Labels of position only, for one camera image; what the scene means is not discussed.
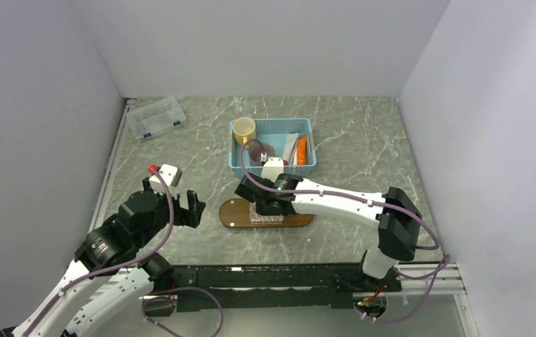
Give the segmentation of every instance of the plastic storage box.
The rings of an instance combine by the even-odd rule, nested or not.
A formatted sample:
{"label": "plastic storage box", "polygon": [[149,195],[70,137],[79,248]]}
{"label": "plastic storage box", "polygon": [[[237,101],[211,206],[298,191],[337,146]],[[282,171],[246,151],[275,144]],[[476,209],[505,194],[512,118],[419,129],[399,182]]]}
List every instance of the plastic storage box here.
{"label": "plastic storage box", "polygon": [[134,136],[139,139],[158,136],[185,122],[185,115],[175,97],[166,97],[130,111],[126,117]]}
{"label": "plastic storage box", "polygon": [[[282,157],[285,147],[286,136],[289,133],[300,133],[301,136],[307,136],[307,164],[285,166],[285,173],[295,174],[305,177],[314,169],[318,159],[316,158],[316,146],[314,145],[314,133],[311,129],[311,121],[307,118],[271,118],[271,119],[254,119],[256,138],[263,143],[268,143],[274,148],[277,157]],[[229,125],[231,134],[231,152],[229,152],[229,167],[233,170],[236,177],[243,177],[243,170],[239,161],[239,152],[241,146],[235,141],[233,136],[233,124]],[[250,173],[257,176],[262,175],[261,166],[250,166],[248,150],[243,154],[243,163]]]}

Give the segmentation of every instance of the grey marble tabletop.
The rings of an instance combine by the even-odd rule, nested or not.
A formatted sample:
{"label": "grey marble tabletop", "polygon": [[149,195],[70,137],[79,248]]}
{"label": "grey marble tabletop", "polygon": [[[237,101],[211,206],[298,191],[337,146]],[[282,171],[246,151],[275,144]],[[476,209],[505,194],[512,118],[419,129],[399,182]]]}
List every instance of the grey marble tabletop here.
{"label": "grey marble tabletop", "polygon": [[[161,98],[140,98],[136,107]],[[207,203],[197,229],[176,227],[159,253],[172,264],[321,263],[359,261],[377,241],[364,224],[316,216],[306,227],[233,229],[218,218],[240,179],[227,165],[229,123],[239,117],[306,117],[314,127],[317,165],[309,178],[360,192],[403,189],[433,227],[395,98],[381,97],[179,97],[187,120],[149,140],[126,136],[105,217],[142,189],[151,163],[183,170],[180,188]],[[164,230],[148,247],[158,244]],[[424,230],[419,243],[432,240]],[[440,251],[418,251],[415,260],[437,261]]]}

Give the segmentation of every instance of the purple cable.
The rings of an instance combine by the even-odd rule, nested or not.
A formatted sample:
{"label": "purple cable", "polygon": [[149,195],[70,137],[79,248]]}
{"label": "purple cable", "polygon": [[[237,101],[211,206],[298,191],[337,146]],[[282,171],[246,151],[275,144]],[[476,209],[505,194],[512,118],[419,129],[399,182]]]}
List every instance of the purple cable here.
{"label": "purple cable", "polygon": [[[220,329],[222,329],[222,323],[224,322],[225,320],[225,312],[223,311],[222,309],[222,306],[221,304],[218,302],[218,299],[213,295],[211,294],[209,291],[205,290],[205,289],[202,289],[202,288],[198,288],[196,286],[184,286],[182,288],[175,288],[175,289],[171,289],[171,290],[167,290],[167,291],[163,291],[164,293],[177,293],[178,291],[186,291],[186,290],[195,290],[195,291],[200,291],[202,293],[205,293],[206,295],[208,295],[208,297],[210,297],[211,300],[214,301],[214,303],[216,303],[216,306],[218,308],[218,311],[220,312],[220,323],[218,324],[218,328],[216,328],[216,331],[214,331],[214,333],[212,334],[212,336],[210,337],[216,337],[218,335],[218,333],[220,332]],[[158,323],[157,321],[155,321],[154,319],[148,317],[146,315],[146,306],[148,305],[148,303],[154,301],[154,300],[168,300],[170,302],[173,301],[173,299],[171,298],[167,298],[167,297],[153,297],[153,298],[150,298],[148,300],[145,300],[144,303],[142,304],[142,315],[144,315],[144,318],[160,327],[161,329],[163,329],[164,331],[167,331],[168,333],[174,335],[174,337],[182,337],[180,334],[174,332],[173,330],[169,329],[167,326],[161,324],[161,323]]]}
{"label": "purple cable", "polygon": [[[171,235],[171,231],[173,231],[173,219],[174,219],[174,216],[175,216],[175,214],[173,212],[173,202],[171,202],[172,196],[171,196],[171,193],[169,192],[169,187],[167,187],[167,184],[163,180],[163,177],[161,177],[161,175],[159,174],[159,172],[157,170],[155,170],[154,168],[151,168],[151,169],[152,169],[152,173],[154,173],[154,175],[161,181],[161,184],[163,185],[163,189],[165,190],[165,195],[167,196],[167,201],[168,201],[168,204],[169,204],[169,225],[168,225],[168,228],[167,228],[167,233],[165,234],[165,236],[163,237],[161,242],[159,242],[159,244],[157,244],[148,253],[146,253],[146,254],[144,254],[144,255],[142,255],[140,257],[134,258],[133,260],[130,260],[130,261],[124,262],[124,263],[120,263],[118,265],[112,265],[111,267],[106,267],[106,268],[103,268],[101,270],[97,270],[95,272],[90,272],[90,273],[88,273],[86,275],[80,276],[77,279],[75,279],[74,281],[68,283],[66,286],[62,287],[61,290],[60,290],[61,292],[67,293],[67,291],[70,290],[73,286],[75,286],[76,284],[82,282],[85,279],[90,279],[91,277],[95,277],[95,276],[98,276],[98,275],[101,275],[101,274],[105,274],[107,272],[113,272],[115,270],[120,270],[121,268],[125,268],[125,267],[128,267],[129,265],[132,265],[134,263],[138,263],[138,262],[140,262],[142,260],[145,260],[145,259],[149,258],[152,254],[156,253],[156,251],[158,251],[167,242],[167,240],[169,240],[169,235]],[[26,329],[25,332],[22,333],[22,337],[28,337],[28,335],[34,330],[34,328],[39,324],[39,322],[41,322],[43,317],[45,317],[45,315],[47,315],[49,310],[51,310],[51,308],[57,303],[57,301],[60,298],[61,298],[61,296],[57,293],[54,297],[52,297],[49,300],[49,302],[47,302],[45,307],[43,307],[43,310],[41,310],[41,312],[34,318],[32,323],[28,326],[28,329]]]}
{"label": "purple cable", "polygon": [[[255,181],[255,179],[253,179],[248,170],[246,169],[246,166],[243,165],[243,152],[245,150],[245,148],[248,146],[249,143],[251,142],[256,142],[256,143],[259,143],[259,144],[262,144],[258,139],[256,138],[252,138],[250,140],[248,140],[242,147],[241,147],[241,152],[239,154],[239,159],[242,163],[241,165],[241,170],[243,171],[243,174],[247,177],[247,179],[249,179],[249,181],[251,181],[252,184],[258,186],[259,188],[261,188],[262,190],[264,191],[268,191],[268,192],[272,192],[272,193],[285,193],[285,194],[320,194],[320,191],[318,190],[277,190],[277,189],[274,189],[274,188],[270,188],[270,187],[266,187],[262,184],[260,184],[259,182]],[[335,195],[337,197],[344,197],[344,198],[348,198],[348,199],[353,199],[353,200],[356,200],[356,201],[359,201],[363,204],[367,203],[367,199],[365,198],[361,198],[361,197],[357,197],[356,195],[352,195],[352,194],[348,194],[348,193],[344,193],[344,192],[338,192],[338,191],[323,191],[324,194],[329,194],[329,195]],[[439,248],[439,240],[437,238],[437,236],[435,235],[434,231],[421,219],[417,216],[417,214],[414,214],[413,212],[409,211],[408,209],[404,209],[400,206],[397,206],[397,205],[393,205],[393,204],[388,204],[388,203],[385,203],[385,202],[378,202],[378,201],[374,201],[373,202],[374,205],[376,206],[381,206],[381,207],[385,207],[385,208],[388,208],[388,209],[393,209],[395,211],[399,211],[401,213],[404,213],[406,214],[407,216],[410,216],[412,219],[414,219],[415,221],[417,221],[419,223],[419,225],[421,227],[423,227],[423,229],[425,230],[425,232],[427,232],[427,234],[429,234],[429,236],[431,236],[431,238],[434,240],[434,245],[433,246],[416,246],[416,249],[422,249],[422,250],[425,250],[425,251],[434,251],[436,249]]]}
{"label": "purple cable", "polygon": [[[450,254],[446,255],[442,259],[442,261],[444,261],[444,260],[445,260],[445,263],[440,264],[440,266],[443,265],[443,267],[445,267],[448,264],[448,262],[450,261]],[[417,304],[417,306],[415,306],[413,308],[413,310],[411,312],[409,312],[407,315],[405,315],[404,317],[393,318],[393,319],[375,319],[375,318],[372,318],[372,317],[369,317],[369,316],[366,316],[366,317],[371,319],[371,321],[374,322],[374,323],[399,323],[399,322],[406,321],[407,319],[411,318],[412,316],[415,316],[415,314],[425,304],[425,300],[427,299],[427,297],[429,297],[429,293],[431,292],[431,289],[434,286],[434,282],[435,282],[436,277],[437,277],[437,272],[435,272],[433,274],[433,277],[431,278],[431,282],[429,283],[429,286],[427,287],[427,291],[425,291],[425,294],[423,295],[423,298],[421,298],[421,301],[419,301],[419,304]],[[357,307],[354,307],[354,308],[355,308],[355,311],[357,311],[361,316],[363,316],[363,313],[360,312],[359,309],[357,309]]]}
{"label": "purple cable", "polygon": [[448,263],[450,263],[450,254],[444,256],[441,261],[439,261],[439,264],[437,265],[436,269],[433,272],[430,272],[428,274],[422,275],[422,276],[410,276],[407,274],[404,274],[400,270],[396,269],[396,267],[392,267],[394,272],[405,279],[426,279],[427,277],[431,277],[433,275],[437,275],[438,272],[440,272],[443,268],[445,268]]}

